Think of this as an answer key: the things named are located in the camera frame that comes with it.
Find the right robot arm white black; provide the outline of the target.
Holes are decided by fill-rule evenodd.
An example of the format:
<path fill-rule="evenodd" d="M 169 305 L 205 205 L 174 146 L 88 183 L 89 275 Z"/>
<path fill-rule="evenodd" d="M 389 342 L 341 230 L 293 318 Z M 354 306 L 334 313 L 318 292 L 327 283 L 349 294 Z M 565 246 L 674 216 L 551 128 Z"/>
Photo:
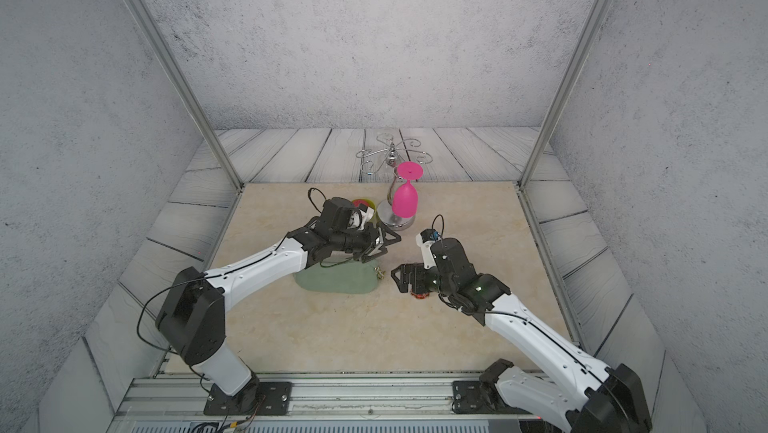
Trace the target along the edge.
<path fill-rule="evenodd" d="M 540 379 L 510 361 L 496 361 L 481 376 L 488 407 L 521 409 L 563 432 L 652 430 L 642 381 L 630 367 L 611 367 L 557 333 L 501 280 L 477 272 L 458 239 L 427 230 L 416 241 L 421 262 L 391 272 L 399 291 L 437 294 L 512 343 L 547 376 Z"/>

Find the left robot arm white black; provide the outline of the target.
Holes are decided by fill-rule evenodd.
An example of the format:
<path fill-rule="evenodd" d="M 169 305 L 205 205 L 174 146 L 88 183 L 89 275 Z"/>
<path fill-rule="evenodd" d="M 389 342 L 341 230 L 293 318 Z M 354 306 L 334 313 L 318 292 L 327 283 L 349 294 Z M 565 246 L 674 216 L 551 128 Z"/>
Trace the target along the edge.
<path fill-rule="evenodd" d="M 212 382 L 209 397 L 235 398 L 254 390 L 258 378 L 230 348 L 226 316 L 240 301 L 335 253 L 366 263 L 387 253 L 401 236 L 375 219 L 373 209 L 331 197 L 305 225 L 276 244 L 240 261 L 204 272 L 180 271 L 164 298 L 155 325 L 184 363 Z"/>

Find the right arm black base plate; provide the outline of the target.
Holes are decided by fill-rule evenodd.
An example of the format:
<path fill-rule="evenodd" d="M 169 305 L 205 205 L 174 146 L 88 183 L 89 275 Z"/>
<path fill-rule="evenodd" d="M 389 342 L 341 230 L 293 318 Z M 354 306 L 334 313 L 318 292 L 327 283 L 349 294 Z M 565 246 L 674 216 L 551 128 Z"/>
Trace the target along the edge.
<path fill-rule="evenodd" d="M 452 383 L 451 411 L 459 415 L 527 414 L 527 411 L 507 405 L 494 386 L 479 380 L 460 380 Z"/>

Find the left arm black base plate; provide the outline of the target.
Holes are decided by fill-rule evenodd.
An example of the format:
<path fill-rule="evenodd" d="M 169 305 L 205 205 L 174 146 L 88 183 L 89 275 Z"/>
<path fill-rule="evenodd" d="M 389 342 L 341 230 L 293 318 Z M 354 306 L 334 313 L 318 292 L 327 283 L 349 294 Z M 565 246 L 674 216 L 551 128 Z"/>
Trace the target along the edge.
<path fill-rule="evenodd" d="M 288 412 L 291 382 L 248 383 L 234 396 L 226 395 L 218 385 L 210 388 L 203 408 L 205 416 L 284 416 Z"/>

